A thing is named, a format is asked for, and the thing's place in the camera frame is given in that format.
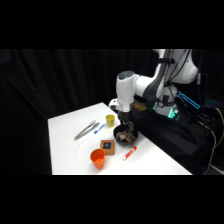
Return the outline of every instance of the pen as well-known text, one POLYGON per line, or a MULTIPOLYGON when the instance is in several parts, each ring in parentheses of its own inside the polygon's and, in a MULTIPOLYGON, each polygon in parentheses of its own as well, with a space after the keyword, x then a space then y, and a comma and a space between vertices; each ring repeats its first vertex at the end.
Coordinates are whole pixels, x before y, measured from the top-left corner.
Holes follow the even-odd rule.
POLYGON ((137 147, 135 146, 127 155, 123 157, 123 160, 125 161, 132 153, 134 153, 137 150, 137 147))
POLYGON ((97 134, 104 126, 105 126, 105 124, 101 125, 98 130, 94 131, 94 134, 97 134))

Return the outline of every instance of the white table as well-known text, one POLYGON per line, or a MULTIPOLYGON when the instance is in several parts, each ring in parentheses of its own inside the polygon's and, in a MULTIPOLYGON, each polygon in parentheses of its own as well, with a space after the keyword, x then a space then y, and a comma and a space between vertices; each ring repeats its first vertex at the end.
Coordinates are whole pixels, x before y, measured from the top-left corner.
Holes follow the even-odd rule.
POLYGON ((108 114, 115 115, 118 126, 117 115, 103 103, 48 120, 53 175, 191 175, 141 133, 135 143, 137 151, 126 161, 122 158, 131 147, 116 142, 114 127, 106 126, 96 135, 92 132, 74 141, 91 121, 106 123, 108 114), (101 140, 115 140, 115 155, 106 156, 104 168, 97 170, 90 154, 100 148, 101 140))

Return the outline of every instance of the green light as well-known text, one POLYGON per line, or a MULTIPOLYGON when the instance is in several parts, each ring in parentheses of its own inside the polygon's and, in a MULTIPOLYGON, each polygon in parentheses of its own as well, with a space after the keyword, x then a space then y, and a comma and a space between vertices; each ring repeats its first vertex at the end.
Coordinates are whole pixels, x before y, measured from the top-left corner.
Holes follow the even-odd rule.
POLYGON ((157 102, 155 103, 155 105, 154 105, 154 107, 153 107, 153 110, 155 110, 155 109, 156 109, 156 105, 157 105, 157 102))
POLYGON ((173 108, 170 110, 170 113, 168 115, 168 118, 173 119, 175 117, 175 113, 173 112, 173 108))

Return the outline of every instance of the black background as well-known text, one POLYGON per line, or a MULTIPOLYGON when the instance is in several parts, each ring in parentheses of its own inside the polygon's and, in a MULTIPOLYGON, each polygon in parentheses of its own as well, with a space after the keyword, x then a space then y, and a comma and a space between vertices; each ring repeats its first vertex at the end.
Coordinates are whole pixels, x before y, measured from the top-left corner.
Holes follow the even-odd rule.
MULTIPOLYGON (((0 172, 51 174, 47 119, 108 104, 118 73, 152 76, 156 65, 150 49, 1 49, 0 172)), ((223 49, 204 50, 202 72, 209 75, 207 96, 223 101, 223 49)), ((179 89, 198 100, 195 83, 179 89)))

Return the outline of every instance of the red cup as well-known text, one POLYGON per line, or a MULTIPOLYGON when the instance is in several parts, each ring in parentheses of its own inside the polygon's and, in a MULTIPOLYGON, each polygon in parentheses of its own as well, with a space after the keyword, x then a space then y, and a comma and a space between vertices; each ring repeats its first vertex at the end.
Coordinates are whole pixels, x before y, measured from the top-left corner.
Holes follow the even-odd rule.
POLYGON ((91 153, 90 159, 97 169, 102 169, 104 167, 105 152, 102 149, 96 149, 91 153))

